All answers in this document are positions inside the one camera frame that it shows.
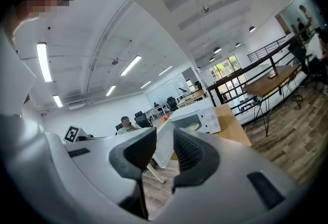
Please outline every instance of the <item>metal railing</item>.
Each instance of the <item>metal railing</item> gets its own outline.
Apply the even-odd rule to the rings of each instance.
[[[258,61],[265,55],[268,55],[270,52],[277,49],[284,42],[286,42],[286,35],[283,36],[282,38],[279,38],[278,40],[275,40],[274,42],[256,50],[255,52],[248,54],[247,56],[251,62]]]
[[[273,69],[274,67],[276,67],[276,65],[279,64],[279,62],[281,60],[283,60],[285,57],[287,57],[288,55],[291,54],[291,52],[288,52],[286,53],[285,55],[283,55],[282,57],[280,57],[278,60],[274,61],[273,60],[273,56],[276,55],[277,53],[279,53],[284,47],[288,46],[292,40],[294,39],[297,39],[299,43],[302,43],[302,45],[304,46],[304,43],[303,41],[299,38],[299,36],[305,32],[307,30],[307,28],[304,28],[302,29],[300,32],[298,32],[295,36],[293,36],[291,39],[289,40],[285,40],[284,43],[281,43],[279,42],[279,46],[278,47],[275,47],[275,49],[271,50],[271,52],[268,52],[267,54],[265,54],[263,57],[260,57],[259,60],[257,60],[256,62],[250,64],[249,66],[243,68],[243,69],[239,69],[237,70],[236,72],[232,73],[229,77],[225,77],[225,78],[222,78],[221,80],[217,81],[215,84],[211,85],[208,87],[208,92],[210,94],[210,97],[212,99],[212,102],[213,104],[215,105],[215,101],[213,99],[213,94],[212,94],[212,90],[215,91],[216,95],[218,96],[220,102],[222,104],[227,104],[231,101],[233,101],[234,99],[237,99],[239,98],[240,96],[244,95],[244,94],[247,94],[245,91],[242,90],[243,86],[245,86],[246,84],[248,84],[250,81],[254,80],[255,78],[257,78],[258,76],[260,76],[261,74],[265,73],[265,72],[268,72],[270,69]],[[238,85],[235,85],[232,80],[249,72],[250,70],[254,69],[255,67],[259,66],[261,63],[263,63],[264,61],[266,60],[270,60],[270,66],[268,66],[267,68],[265,68],[264,70],[261,70],[261,72],[257,73],[256,75],[252,76],[251,78],[247,79],[245,82],[241,83],[241,84],[238,84]],[[291,60],[289,60],[287,63],[285,63],[284,65],[288,65],[290,63],[297,63],[298,60],[293,57]],[[295,78],[295,76],[301,71],[301,69],[299,68],[297,70],[297,72],[294,74],[293,78]],[[224,92],[220,92],[219,91],[219,87],[226,84],[227,82],[231,82],[231,84],[233,85],[232,88],[230,87],[230,89],[228,89],[227,91],[224,91]],[[241,89],[241,93],[237,94],[237,89]],[[272,95],[276,94],[277,92],[279,92],[279,94],[281,95],[281,90],[282,90],[282,87],[278,87],[277,90],[275,90],[274,92],[272,92],[271,94],[268,95],[268,97],[271,97]],[[223,95],[226,95],[226,94],[229,94],[231,91],[235,91],[236,92],[236,95],[231,97],[230,99],[227,99],[227,98],[224,98]],[[253,101],[257,96],[253,96],[253,97],[250,97],[249,99],[246,99],[244,100],[243,102],[241,103],[238,103],[237,105],[234,105],[233,107],[230,107],[230,109],[235,109],[235,108],[238,108],[240,106],[244,106],[247,102],[250,102],[250,101]],[[242,114],[243,112],[251,109],[251,108],[254,108],[254,105],[250,106],[249,108],[246,108],[246,109],[243,109],[242,111],[238,112],[235,114],[235,116],[239,115],[239,114]]]

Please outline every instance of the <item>white ceiling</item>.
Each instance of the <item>white ceiling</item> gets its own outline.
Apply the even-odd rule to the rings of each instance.
[[[242,29],[248,28],[244,17],[252,0],[162,1],[200,67],[208,65],[216,46],[225,50],[227,44],[241,43]],[[203,5],[209,7],[206,14]],[[51,83],[44,82],[39,68],[38,42],[48,45]],[[31,96],[38,110],[54,108],[54,94],[68,103],[137,93],[147,81],[158,80],[163,69],[187,60],[161,25],[132,0],[74,0],[69,7],[24,24],[17,32],[16,44],[21,58],[37,76]],[[141,61],[121,77],[137,55]],[[112,65],[117,58],[118,64]],[[111,85],[117,87],[106,98]]]

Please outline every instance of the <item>wooden floor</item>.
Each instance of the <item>wooden floor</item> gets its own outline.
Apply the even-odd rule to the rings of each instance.
[[[255,150],[277,164],[300,186],[311,181],[324,159],[328,144],[328,96],[311,87],[300,88],[302,108],[291,99],[279,105],[270,116],[268,137],[263,120],[244,127]],[[152,219],[171,197],[174,176],[178,175],[178,163],[171,160],[164,170],[156,168],[165,178],[161,184],[146,171],[143,186],[146,204]]]

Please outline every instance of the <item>person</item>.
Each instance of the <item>person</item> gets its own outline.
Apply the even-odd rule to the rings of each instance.
[[[300,5],[299,9],[301,11],[301,14],[303,15],[304,19],[307,20],[306,26],[311,26],[316,33],[319,33],[319,31],[321,30],[319,23],[317,22],[317,20],[315,19],[315,17],[313,17],[313,15],[311,14],[311,12],[309,10],[306,9],[305,6]]]
[[[127,116],[123,116],[123,117],[121,118],[121,122],[122,122],[123,127],[120,128],[120,129],[117,131],[117,135],[122,135],[122,134],[124,134],[124,133],[131,132],[131,131],[134,131],[134,130],[138,130],[138,129],[141,128],[141,127],[138,126],[137,124],[135,124],[135,125],[131,125],[131,124],[130,124],[130,119],[129,119]]]
[[[314,58],[309,62],[309,70],[311,73],[320,73],[323,82],[323,93],[328,95],[328,75],[325,66],[327,53],[324,49],[324,44],[328,42],[327,33],[323,30],[319,34],[315,34],[308,45],[307,50],[312,53]]]
[[[305,28],[305,25],[302,23],[302,20],[301,18],[297,18],[297,22],[298,22],[298,31],[300,32],[301,30],[303,30]],[[301,33],[301,37],[303,39],[303,41],[307,41],[307,39],[309,39],[309,36],[308,36],[308,31],[304,31]]]
[[[29,99],[35,75],[21,61],[19,48],[15,43],[18,28],[33,21],[59,5],[67,5],[70,0],[4,0],[6,8],[1,15],[0,25],[0,113],[20,114],[23,104]]]

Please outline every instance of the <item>window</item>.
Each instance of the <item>window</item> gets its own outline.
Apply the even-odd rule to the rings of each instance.
[[[240,63],[235,55],[228,57],[227,59],[219,62],[218,64],[210,68],[210,72],[214,77],[215,81],[235,72],[240,69]]]
[[[195,87],[194,87],[193,83],[190,81],[190,79],[188,79],[186,82],[187,82],[187,84],[189,86],[190,91],[194,91],[195,90]]]

